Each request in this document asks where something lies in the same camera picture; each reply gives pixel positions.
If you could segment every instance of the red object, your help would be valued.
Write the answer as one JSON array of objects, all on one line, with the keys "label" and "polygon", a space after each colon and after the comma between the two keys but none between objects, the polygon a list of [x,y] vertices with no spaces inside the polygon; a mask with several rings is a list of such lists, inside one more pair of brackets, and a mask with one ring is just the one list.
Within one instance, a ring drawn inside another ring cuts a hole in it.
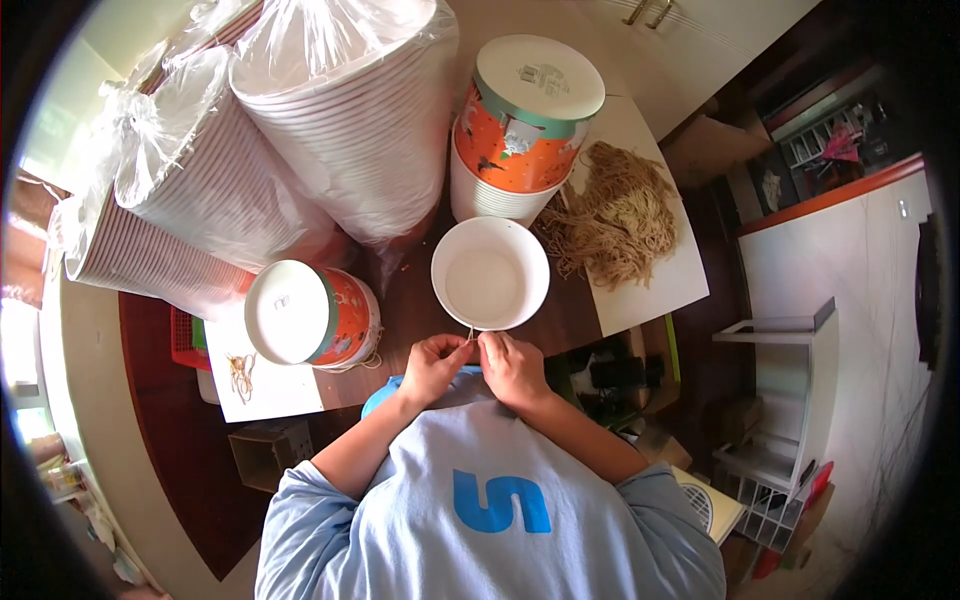
[{"label": "red object", "polygon": [[833,461],[826,463],[824,467],[820,470],[820,473],[817,474],[817,478],[813,480],[813,483],[810,485],[810,496],[806,499],[804,504],[804,511],[813,506],[813,503],[820,499],[820,496],[823,495],[824,490],[827,489],[827,484],[830,482],[830,474],[833,473]]},{"label": "red object", "polygon": [[856,151],[856,144],[853,143],[853,132],[849,131],[841,123],[834,125],[833,134],[830,136],[827,147],[824,148],[820,156],[822,158],[859,162],[860,157]]},{"label": "red object", "polygon": [[170,307],[170,355],[178,365],[212,371],[206,350],[193,347],[193,317]]}]

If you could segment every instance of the printed label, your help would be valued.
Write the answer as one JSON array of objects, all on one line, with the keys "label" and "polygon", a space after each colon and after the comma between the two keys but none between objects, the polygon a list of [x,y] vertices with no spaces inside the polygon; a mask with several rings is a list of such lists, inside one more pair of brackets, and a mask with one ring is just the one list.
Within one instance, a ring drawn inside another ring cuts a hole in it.
[{"label": "printed label", "polygon": [[535,85],[550,98],[559,98],[561,94],[570,93],[570,85],[564,78],[564,72],[552,64],[524,64],[517,73],[522,82]]}]

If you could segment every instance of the white paper bowl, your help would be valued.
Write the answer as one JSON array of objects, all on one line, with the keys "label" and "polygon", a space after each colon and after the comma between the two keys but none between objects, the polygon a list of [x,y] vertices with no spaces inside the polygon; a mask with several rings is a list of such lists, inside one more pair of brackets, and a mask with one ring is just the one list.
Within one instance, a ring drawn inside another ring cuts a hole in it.
[{"label": "white paper bowl", "polygon": [[477,217],[440,240],[430,278],[451,317],[496,331],[523,324],[540,309],[550,287],[550,263],[526,228],[501,217]]}]

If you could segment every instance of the white paper sheet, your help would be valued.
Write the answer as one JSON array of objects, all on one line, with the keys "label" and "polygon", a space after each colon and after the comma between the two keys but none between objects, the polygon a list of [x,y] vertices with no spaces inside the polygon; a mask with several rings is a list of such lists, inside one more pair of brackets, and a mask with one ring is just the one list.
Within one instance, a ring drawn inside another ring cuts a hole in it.
[{"label": "white paper sheet", "polygon": [[[650,128],[630,98],[607,97],[603,108],[590,124],[590,132],[582,148],[585,150],[598,140],[663,162],[663,155]],[[577,191],[583,191],[589,167],[579,158],[573,164],[569,181]],[[673,183],[673,178],[665,168],[661,172]],[[677,227],[677,249],[672,256],[654,263],[650,289],[639,283],[621,285],[611,292],[590,283],[600,330],[605,336],[646,323],[710,293],[704,263],[700,260],[700,250],[683,202],[678,196],[667,201],[667,207],[673,212]]]},{"label": "white paper sheet", "polygon": [[251,370],[250,400],[244,404],[231,389],[228,357],[255,353],[244,325],[242,305],[217,323],[204,322],[204,331],[213,382],[226,422],[276,419],[324,409],[309,365],[277,365],[257,355]]}]

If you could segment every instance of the light blue shirt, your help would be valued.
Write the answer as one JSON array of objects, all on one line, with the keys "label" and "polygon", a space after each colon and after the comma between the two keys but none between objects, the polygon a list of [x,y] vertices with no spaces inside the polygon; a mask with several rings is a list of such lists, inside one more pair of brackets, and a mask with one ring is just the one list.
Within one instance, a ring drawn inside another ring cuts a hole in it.
[{"label": "light blue shirt", "polygon": [[476,374],[438,406],[390,444],[360,502],[309,462],[286,471],[256,598],[724,597],[720,551],[669,467],[614,487]]}]

